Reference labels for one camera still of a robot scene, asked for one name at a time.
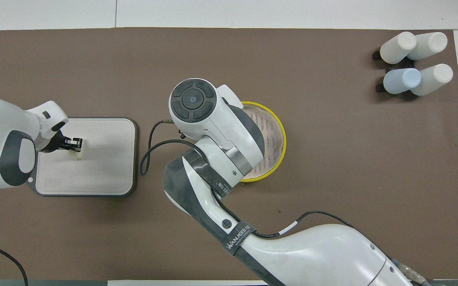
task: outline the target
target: cable connector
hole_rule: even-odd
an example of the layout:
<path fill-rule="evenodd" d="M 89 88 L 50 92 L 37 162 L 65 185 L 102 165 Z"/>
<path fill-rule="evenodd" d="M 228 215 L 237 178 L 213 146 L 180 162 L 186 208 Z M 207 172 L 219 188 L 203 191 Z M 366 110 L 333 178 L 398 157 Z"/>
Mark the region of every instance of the cable connector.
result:
<path fill-rule="evenodd" d="M 411 269 L 411 267 L 398 262 L 396 259 L 392 259 L 391 262 L 397 266 L 397 268 L 402 272 L 402 274 L 404 274 L 407 279 L 421 284 L 421 286 L 432 286 L 432 284 L 430 284 L 427 279 L 423 278 L 422 275 L 419 275 L 418 272 Z"/>

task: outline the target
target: brown mat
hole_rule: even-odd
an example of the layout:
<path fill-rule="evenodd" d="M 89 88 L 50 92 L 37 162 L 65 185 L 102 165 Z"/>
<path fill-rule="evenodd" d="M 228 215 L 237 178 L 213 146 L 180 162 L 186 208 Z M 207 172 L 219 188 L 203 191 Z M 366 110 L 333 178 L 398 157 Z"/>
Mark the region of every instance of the brown mat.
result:
<path fill-rule="evenodd" d="M 189 77 L 227 84 L 282 120 L 287 153 L 267 179 L 224 202 L 260 232 L 304 211 L 347 219 L 426 277 L 458 278 L 458 69 L 451 83 L 411 100 L 377 94 L 371 60 L 398 31 L 328 29 L 75 29 L 0 31 L 0 98 L 24 109 L 56 101 L 69 116 L 169 118 L 167 98 Z M 176 138 L 172 125 L 156 142 Z M 0 247 L 31 279 L 256 279 L 169 202 L 162 173 L 183 146 L 161 147 L 123 199 L 40 197 L 0 190 Z M 303 220 L 298 230 L 334 222 Z M 0 255 L 0 278 L 18 278 Z"/>

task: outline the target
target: black velcro strap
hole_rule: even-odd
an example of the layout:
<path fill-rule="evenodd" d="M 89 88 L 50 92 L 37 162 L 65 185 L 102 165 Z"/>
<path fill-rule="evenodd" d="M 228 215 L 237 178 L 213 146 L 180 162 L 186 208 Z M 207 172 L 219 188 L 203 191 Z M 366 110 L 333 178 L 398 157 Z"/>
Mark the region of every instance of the black velcro strap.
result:
<path fill-rule="evenodd" d="M 211 166 L 202 159 L 202 157 L 192 148 L 188 149 L 183 154 L 183 158 L 192 166 L 194 171 L 221 196 L 227 196 L 233 187 L 222 178 L 217 171 L 213 170 Z"/>
<path fill-rule="evenodd" d="M 230 255 L 234 256 L 236 250 L 254 230 L 256 230 L 256 228 L 249 225 L 246 221 L 240 221 L 224 239 L 222 247 L 225 251 L 229 252 Z"/>

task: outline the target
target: circular button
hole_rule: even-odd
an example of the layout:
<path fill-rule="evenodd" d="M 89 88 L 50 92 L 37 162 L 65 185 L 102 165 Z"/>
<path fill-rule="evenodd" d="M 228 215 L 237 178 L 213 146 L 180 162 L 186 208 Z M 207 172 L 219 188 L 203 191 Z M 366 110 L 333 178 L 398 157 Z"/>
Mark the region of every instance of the circular button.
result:
<path fill-rule="evenodd" d="M 188 109 L 198 109 L 204 102 L 204 96 L 200 90 L 191 88 L 183 93 L 181 101 Z"/>

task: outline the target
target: yellow rim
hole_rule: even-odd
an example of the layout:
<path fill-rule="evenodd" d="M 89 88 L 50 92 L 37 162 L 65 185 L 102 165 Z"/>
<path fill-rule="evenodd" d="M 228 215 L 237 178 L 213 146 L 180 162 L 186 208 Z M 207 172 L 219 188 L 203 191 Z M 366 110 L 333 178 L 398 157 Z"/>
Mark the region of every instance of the yellow rim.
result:
<path fill-rule="evenodd" d="M 280 154 L 280 158 L 278 158 L 277 164 L 275 164 L 275 166 L 271 170 L 269 170 L 268 172 L 260 175 L 259 177 L 255 177 L 255 178 L 252 178 L 252 179 L 242 179 L 241 180 L 241 182 L 243 182 L 243 183 L 250 183 L 250 182 L 259 181 L 259 180 L 262 180 L 262 179 L 266 178 L 267 176 L 269 176 L 271 173 L 273 173 L 278 168 L 280 163 L 282 163 L 282 159 L 284 158 L 284 155 L 285 155 L 285 147 L 287 146 L 287 140 L 285 138 L 284 126 L 282 125 L 282 122 L 280 121 L 280 119 L 278 119 L 278 116 L 276 116 L 276 114 L 273 113 L 273 111 L 271 111 L 266 106 L 264 106 L 262 104 L 259 104 L 259 103 L 256 103 L 256 102 L 242 101 L 241 103 L 243 103 L 244 105 L 253 105 L 253 106 L 259 107 L 259 108 L 264 109 L 265 111 L 269 112 L 269 114 L 271 114 L 271 116 L 273 116 L 273 118 L 275 118 L 275 120 L 278 122 L 278 126 L 280 126 L 280 131 L 282 132 L 282 137 L 284 137 L 284 146 L 282 146 L 282 154 Z"/>

